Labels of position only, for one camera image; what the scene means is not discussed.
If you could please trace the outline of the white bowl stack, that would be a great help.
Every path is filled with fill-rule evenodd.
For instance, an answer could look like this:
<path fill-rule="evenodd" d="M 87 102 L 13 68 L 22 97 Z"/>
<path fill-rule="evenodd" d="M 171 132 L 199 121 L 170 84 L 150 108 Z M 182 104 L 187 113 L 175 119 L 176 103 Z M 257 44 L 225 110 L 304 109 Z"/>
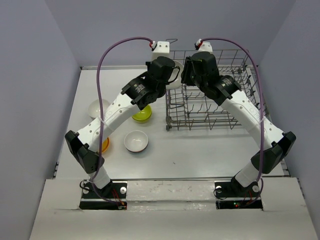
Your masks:
<path fill-rule="evenodd" d="M 102 107 L 103 107 L 104 111 L 108 108 L 109 105 L 110 105 L 110 103 L 107 100 L 102 99 Z M 92 119 L 95 119 L 95 118 L 100 116 L 101 109 L 100 109 L 100 101 L 99 101 L 99 99 L 94 100 L 88 106 L 87 112 L 88 112 L 88 115 Z"/>

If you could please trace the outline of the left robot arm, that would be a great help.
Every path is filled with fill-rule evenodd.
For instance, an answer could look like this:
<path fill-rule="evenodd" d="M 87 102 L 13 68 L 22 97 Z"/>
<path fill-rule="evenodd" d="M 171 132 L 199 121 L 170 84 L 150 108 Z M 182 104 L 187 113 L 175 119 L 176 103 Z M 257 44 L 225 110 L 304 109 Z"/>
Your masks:
<path fill-rule="evenodd" d="M 102 199 L 106 198 L 113 185 L 103 166 L 103 141 L 127 119 L 163 97 L 167 86 L 177 81 L 184 69 L 165 56 L 159 56 L 146 65 L 147 70 L 130 80 L 98 117 L 80 130 L 70 130 L 65 134 L 70 153 L 87 173 L 93 190 Z"/>

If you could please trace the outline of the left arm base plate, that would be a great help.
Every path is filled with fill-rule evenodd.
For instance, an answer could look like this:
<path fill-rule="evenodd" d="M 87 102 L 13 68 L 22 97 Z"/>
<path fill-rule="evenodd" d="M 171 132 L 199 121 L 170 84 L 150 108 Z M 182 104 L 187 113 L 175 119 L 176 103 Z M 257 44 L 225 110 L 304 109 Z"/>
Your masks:
<path fill-rule="evenodd" d="M 126 181 L 113 181 L 102 189 L 93 187 L 89 180 L 82 180 L 79 184 L 81 210 L 126 210 L 127 190 Z"/>

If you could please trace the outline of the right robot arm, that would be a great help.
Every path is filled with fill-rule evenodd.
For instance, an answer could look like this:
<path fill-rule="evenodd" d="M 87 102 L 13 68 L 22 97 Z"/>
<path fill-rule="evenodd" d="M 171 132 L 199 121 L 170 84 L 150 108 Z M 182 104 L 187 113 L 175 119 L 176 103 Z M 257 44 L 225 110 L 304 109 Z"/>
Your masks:
<path fill-rule="evenodd" d="M 230 75 L 221 75 L 215 56 L 200 51 L 184 62 L 181 82 L 196 86 L 209 99 L 230 113 L 250 134 L 260 150 L 230 181 L 229 189 L 244 193 L 262 174 L 269 174 L 289 153 L 297 137 L 273 125 Z"/>

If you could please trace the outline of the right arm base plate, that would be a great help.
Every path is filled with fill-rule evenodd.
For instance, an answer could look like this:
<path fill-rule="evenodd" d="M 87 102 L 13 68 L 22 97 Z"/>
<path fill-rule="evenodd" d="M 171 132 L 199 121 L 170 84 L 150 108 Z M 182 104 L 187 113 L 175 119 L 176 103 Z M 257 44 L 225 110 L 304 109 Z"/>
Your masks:
<path fill-rule="evenodd" d="M 230 181 L 217 181 L 214 183 L 213 194 L 216 198 L 217 210 L 237 209 L 263 209 L 262 200 L 259 196 L 260 188 L 257 182 L 253 182 L 240 192 L 231 188 Z"/>

